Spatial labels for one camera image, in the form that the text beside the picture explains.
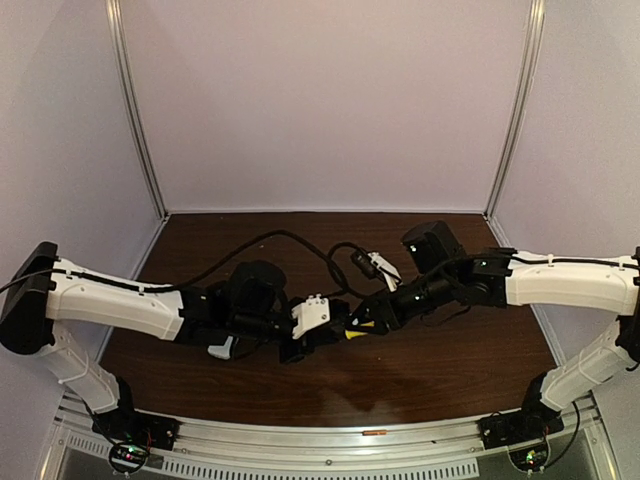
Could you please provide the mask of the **yellow handled screwdriver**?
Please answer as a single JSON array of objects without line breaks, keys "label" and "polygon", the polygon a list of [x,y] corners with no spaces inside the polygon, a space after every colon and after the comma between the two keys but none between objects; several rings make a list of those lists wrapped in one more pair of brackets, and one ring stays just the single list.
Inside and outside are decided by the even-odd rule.
[{"label": "yellow handled screwdriver", "polygon": [[347,340],[352,340],[355,339],[357,337],[362,337],[365,335],[369,335],[372,334],[375,330],[375,323],[374,322],[368,322],[368,323],[364,323],[361,325],[357,325],[356,329],[345,329],[344,330],[344,337]]}]

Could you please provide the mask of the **white remote control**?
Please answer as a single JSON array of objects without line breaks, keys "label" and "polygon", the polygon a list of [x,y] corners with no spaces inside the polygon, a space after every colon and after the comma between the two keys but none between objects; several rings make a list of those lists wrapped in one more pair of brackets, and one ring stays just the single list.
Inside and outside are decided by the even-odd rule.
[{"label": "white remote control", "polygon": [[209,345],[207,353],[218,360],[228,361],[233,356],[236,338],[228,336],[222,344]]}]

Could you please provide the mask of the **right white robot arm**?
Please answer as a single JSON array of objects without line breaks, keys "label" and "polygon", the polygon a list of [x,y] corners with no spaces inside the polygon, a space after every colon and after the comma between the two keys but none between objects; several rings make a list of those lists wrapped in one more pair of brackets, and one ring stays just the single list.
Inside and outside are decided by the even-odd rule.
[{"label": "right white robot arm", "polygon": [[347,332],[385,335],[450,302],[466,308],[534,304],[604,310],[615,320],[564,365],[536,377],[521,410],[550,420],[576,398],[639,364],[639,257],[558,257],[513,248],[467,253],[443,221],[409,230],[402,244],[416,280],[362,301]]}]

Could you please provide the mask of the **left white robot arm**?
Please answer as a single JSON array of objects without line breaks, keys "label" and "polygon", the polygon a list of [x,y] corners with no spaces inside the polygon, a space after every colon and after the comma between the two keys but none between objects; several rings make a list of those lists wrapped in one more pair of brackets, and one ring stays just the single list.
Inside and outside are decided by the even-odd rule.
[{"label": "left white robot arm", "polygon": [[81,321],[132,330],[181,345],[203,346],[229,361],[237,345],[275,344],[283,363],[340,341],[349,306],[320,294],[291,301],[275,265],[244,262],[225,282],[198,288],[157,285],[104,276],[39,244],[4,287],[1,344],[39,356],[59,383],[80,396],[97,417],[136,413],[128,384],[105,371],[65,329]]}]

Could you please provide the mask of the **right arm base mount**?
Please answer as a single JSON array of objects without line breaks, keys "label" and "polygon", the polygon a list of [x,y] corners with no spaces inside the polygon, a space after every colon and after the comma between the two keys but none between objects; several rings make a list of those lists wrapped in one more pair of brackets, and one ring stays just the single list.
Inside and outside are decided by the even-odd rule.
[{"label": "right arm base mount", "polygon": [[479,419],[477,425],[485,450],[505,447],[511,465],[528,475],[547,467],[551,458],[549,436],[564,429],[560,418],[543,420],[521,410],[494,412]]}]

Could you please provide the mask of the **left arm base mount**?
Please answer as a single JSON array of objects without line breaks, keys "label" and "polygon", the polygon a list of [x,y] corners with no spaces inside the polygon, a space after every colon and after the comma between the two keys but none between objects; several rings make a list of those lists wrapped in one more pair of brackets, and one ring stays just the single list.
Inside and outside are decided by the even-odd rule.
[{"label": "left arm base mount", "polygon": [[130,476],[140,471],[153,449],[172,451],[181,423],[174,418],[120,410],[103,414],[89,411],[92,430],[111,445],[107,460],[117,474]]}]

